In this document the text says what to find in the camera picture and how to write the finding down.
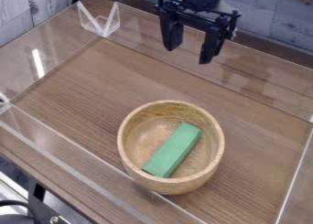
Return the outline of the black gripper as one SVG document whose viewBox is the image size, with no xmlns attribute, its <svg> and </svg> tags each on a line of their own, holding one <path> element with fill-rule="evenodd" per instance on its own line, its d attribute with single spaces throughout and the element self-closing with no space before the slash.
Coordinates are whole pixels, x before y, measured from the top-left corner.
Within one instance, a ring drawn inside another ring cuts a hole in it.
<svg viewBox="0 0 313 224">
<path fill-rule="evenodd" d="M 156 8 L 160 9 L 163 46 L 168 51 L 177 48 L 183 39 L 183 24 L 177 16 L 188 27 L 203 29 L 213 26 L 205 31 L 199 55 L 199 63 L 207 64 L 219 55 L 224 38 L 235 37 L 239 11 L 223 0 L 157 0 Z"/>
</svg>

